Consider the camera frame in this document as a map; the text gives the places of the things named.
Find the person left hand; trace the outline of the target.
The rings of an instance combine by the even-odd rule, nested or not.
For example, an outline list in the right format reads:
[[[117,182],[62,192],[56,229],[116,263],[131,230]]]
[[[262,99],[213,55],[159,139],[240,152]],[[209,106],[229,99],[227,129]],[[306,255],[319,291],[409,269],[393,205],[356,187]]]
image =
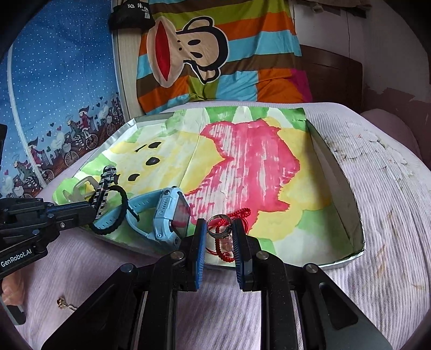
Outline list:
[[[6,306],[22,305],[25,298],[24,280],[21,271],[6,276],[1,282],[1,298]]]

